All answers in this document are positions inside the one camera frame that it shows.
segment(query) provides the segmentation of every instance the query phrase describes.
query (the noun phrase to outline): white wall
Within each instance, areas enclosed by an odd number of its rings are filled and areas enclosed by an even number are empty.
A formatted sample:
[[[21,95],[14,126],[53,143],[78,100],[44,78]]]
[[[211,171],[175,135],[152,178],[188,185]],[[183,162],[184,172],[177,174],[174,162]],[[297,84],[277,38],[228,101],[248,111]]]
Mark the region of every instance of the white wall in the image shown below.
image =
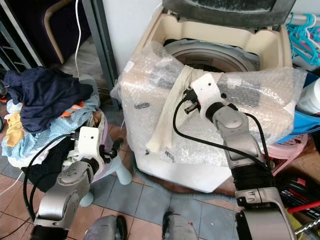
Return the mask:
[[[111,44],[121,73],[162,0],[103,0]],[[320,0],[297,0],[293,12],[320,14]]]

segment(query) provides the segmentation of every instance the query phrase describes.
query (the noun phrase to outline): tiled floor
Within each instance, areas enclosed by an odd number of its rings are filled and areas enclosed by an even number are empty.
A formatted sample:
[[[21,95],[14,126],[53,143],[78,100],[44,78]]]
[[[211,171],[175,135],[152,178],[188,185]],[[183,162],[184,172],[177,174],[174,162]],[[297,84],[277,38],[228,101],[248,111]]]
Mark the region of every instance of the tiled floor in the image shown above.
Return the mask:
[[[109,134],[113,140],[125,137],[126,130],[110,126]],[[119,152],[124,165],[130,168],[131,150],[125,141]],[[10,186],[18,174],[15,168],[1,160],[0,192]],[[175,192],[192,193],[191,189],[154,178]],[[193,223],[199,239],[237,239],[234,215],[239,209],[233,203],[221,200],[201,201],[198,199],[176,199],[171,194],[161,192],[144,184],[137,176],[129,185],[121,185],[117,175],[107,176],[91,187],[95,195],[94,204],[80,207],[68,234],[68,239],[81,240],[88,227],[98,218],[108,215],[123,215],[127,221],[129,240],[160,240],[162,218],[167,210],[185,216]],[[34,206],[39,207],[43,193],[37,191]],[[19,181],[11,190],[0,197],[0,238],[10,234],[25,220],[28,214],[22,197],[22,183]],[[5,240],[29,239],[32,224],[26,222]]]

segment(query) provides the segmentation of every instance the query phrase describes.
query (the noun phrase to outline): blue container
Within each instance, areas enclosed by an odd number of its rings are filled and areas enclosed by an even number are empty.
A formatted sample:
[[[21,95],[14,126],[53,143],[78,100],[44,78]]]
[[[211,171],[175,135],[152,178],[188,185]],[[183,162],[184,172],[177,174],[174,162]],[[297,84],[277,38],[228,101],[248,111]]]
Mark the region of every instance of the blue container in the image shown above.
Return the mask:
[[[306,76],[304,87],[308,86],[309,84],[313,83],[319,77],[313,73],[308,73]],[[285,136],[277,143],[281,144],[290,139],[294,138],[297,135],[301,134],[310,134],[320,130],[320,117],[318,116],[310,116],[304,114],[298,110],[295,110],[294,113],[294,128],[291,134]]]

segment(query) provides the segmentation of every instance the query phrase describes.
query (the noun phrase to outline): washing machine drum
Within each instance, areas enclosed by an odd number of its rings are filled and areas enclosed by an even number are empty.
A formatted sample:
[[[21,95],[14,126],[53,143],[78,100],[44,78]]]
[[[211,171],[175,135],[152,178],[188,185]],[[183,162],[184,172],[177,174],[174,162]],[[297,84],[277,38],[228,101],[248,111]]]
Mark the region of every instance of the washing machine drum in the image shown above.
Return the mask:
[[[170,39],[164,47],[181,63],[195,69],[224,73],[260,70],[259,57],[239,47],[189,39]]]

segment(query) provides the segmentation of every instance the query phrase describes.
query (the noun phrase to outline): top-load washing machine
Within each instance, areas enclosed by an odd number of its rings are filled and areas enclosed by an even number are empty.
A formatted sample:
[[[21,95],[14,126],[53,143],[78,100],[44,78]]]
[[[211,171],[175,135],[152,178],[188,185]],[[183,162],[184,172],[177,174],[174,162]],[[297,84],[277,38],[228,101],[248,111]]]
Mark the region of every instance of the top-load washing machine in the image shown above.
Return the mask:
[[[213,72],[246,72],[291,67],[291,45],[283,25],[295,0],[163,0],[135,53],[158,41],[185,65]],[[155,177],[212,192],[228,167],[136,159]]]

